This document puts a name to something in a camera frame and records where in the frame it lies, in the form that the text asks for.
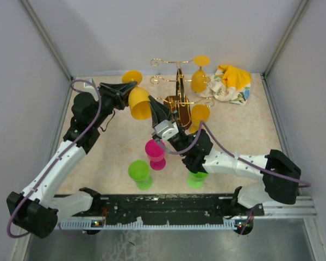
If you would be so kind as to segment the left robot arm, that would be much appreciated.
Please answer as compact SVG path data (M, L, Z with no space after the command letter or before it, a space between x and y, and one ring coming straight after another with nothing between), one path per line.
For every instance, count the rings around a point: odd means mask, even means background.
M11 225L25 230L41 239L47 237L60 226L62 221L81 212L95 216L102 209L100 194L89 188L81 188L76 193L55 198L57 190L77 164L89 153L100 136L99 128L115 110L125 109L130 92L137 86L131 80L127 83L100 83L84 80L94 94L78 91L73 100L70 127L55 155L36 178L20 193L11 192L7 197L10 219L7 234L11 238Z

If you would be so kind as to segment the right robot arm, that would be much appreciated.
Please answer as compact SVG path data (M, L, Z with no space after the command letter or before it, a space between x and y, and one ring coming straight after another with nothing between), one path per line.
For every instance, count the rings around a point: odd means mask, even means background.
M149 96L152 115L152 138L169 154L182 157L186 168L194 174L225 173L254 181L235 189L230 208L235 215L245 215L258 204L276 201L293 205L299 190L300 168L282 151L270 150L267 155L238 156L226 150L204 122L198 131L186 134L172 113Z

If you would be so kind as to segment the pink wine glass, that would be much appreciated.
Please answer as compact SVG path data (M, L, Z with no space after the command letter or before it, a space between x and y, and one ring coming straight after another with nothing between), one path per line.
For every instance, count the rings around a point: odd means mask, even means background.
M153 170L160 171L165 168L165 151L155 142L155 140L151 139L146 143L145 153Z

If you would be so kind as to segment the yellow wine glass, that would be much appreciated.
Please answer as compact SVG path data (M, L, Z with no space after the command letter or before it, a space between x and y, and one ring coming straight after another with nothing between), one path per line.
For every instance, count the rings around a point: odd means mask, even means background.
M191 110L191 126L189 128L190 133L198 131L198 127L201 121L207 122L210 116L210 109L207 105L197 104L193 106Z
M199 69L192 75L191 89L194 92L203 92L206 89L209 77L203 71L203 67L210 64L210 58L204 55L194 57L193 62L199 67Z
M142 82L142 74L140 71L131 70L122 76L122 83L136 82L135 87L129 94L128 102L131 115L136 120L145 120L151 117L151 109L149 106L149 92L139 87Z

